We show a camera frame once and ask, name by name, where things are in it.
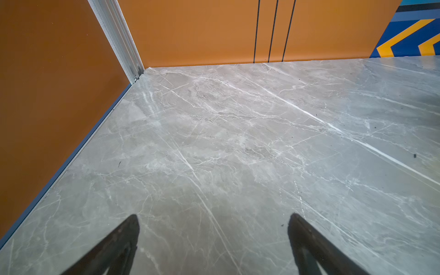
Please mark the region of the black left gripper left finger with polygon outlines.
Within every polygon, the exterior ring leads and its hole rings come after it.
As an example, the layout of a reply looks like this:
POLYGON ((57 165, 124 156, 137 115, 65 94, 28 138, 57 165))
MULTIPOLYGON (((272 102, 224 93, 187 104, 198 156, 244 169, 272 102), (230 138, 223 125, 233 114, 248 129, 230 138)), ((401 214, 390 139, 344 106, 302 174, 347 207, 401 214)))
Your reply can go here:
POLYGON ((140 233, 138 217, 131 214, 103 238, 64 275, 128 275, 140 233))

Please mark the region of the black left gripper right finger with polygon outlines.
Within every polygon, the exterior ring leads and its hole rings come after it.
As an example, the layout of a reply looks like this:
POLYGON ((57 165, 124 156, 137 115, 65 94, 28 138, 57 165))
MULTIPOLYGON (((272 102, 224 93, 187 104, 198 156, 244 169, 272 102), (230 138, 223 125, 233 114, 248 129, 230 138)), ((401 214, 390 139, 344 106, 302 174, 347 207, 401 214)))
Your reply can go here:
POLYGON ((368 272, 347 257, 300 214, 293 213, 288 237, 300 275, 366 275, 368 272))

